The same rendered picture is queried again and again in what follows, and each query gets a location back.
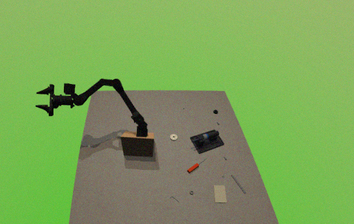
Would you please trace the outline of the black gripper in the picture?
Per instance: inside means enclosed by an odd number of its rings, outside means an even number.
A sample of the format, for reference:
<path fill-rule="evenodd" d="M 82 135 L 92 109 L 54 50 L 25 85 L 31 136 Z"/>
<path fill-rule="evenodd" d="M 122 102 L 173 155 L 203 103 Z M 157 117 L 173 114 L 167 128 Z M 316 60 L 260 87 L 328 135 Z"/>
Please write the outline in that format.
<path fill-rule="evenodd" d="M 40 109 L 44 109 L 47 111 L 47 113 L 49 113 L 49 116 L 53 116 L 53 105 L 63 105 L 63 96 L 57 96 L 54 94 L 54 88 L 55 85 L 50 84 L 50 87 L 37 92 L 37 94 L 50 94 L 50 106 L 48 107 L 48 105 L 36 105 L 35 107 L 38 107 Z M 51 99 L 53 98 L 53 99 Z M 53 101 L 53 102 L 52 102 Z"/>

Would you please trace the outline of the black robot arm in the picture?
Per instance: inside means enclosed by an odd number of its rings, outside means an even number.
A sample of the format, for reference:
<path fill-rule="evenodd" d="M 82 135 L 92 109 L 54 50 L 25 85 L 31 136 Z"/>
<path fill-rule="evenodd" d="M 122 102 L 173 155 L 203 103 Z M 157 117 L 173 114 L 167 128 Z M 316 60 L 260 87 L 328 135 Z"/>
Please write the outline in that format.
<path fill-rule="evenodd" d="M 138 124 L 137 126 L 137 135 L 136 137 L 147 137 L 147 124 L 144 121 L 142 115 L 136 110 L 128 96 L 126 95 L 123 86 L 121 85 L 121 81 L 119 79 L 100 79 L 97 83 L 95 83 L 92 87 L 86 90 L 84 93 L 77 95 L 75 93 L 75 85 L 65 83 L 64 84 L 64 94 L 70 96 L 63 96 L 63 105 L 70 105 L 70 108 L 76 106 L 83 105 L 88 97 L 94 94 L 98 89 L 100 89 L 103 85 L 105 86 L 113 86 L 113 88 L 119 93 L 121 98 L 125 101 L 126 106 L 129 108 L 132 113 L 131 118 L 134 123 Z M 72 100 L 73 99 L 73 100 Z M 75 105 L 74 105 L 75 104 Z"/>

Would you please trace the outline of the red-handled screwdriver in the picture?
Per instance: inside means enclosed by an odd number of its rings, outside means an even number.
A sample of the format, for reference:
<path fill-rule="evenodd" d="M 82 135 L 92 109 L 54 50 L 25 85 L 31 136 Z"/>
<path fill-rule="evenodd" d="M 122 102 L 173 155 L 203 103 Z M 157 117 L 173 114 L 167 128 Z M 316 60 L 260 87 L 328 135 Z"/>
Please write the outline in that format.
<path fill-rule="evenodd" d="M 203 160 L 203 161 L 205 161 L 206 160 L 206 158 Z M 202 161 L 202 162 L 203 162 Z M 201 162 L 201 163 L 202 163 Z M 201 164 L 201 163 L 199 163 L 199 164 Z M 188 171 L 188 173 L 190 173 L 191 171 L 193 171 L 194 169 L 196 169 L 197 167 L 199 167 L 199 164 L 198 163 L 196 163 L 195 165 L 193 165 L 191 168 L 189 168 L 189 170 L 187 170 Z"/>

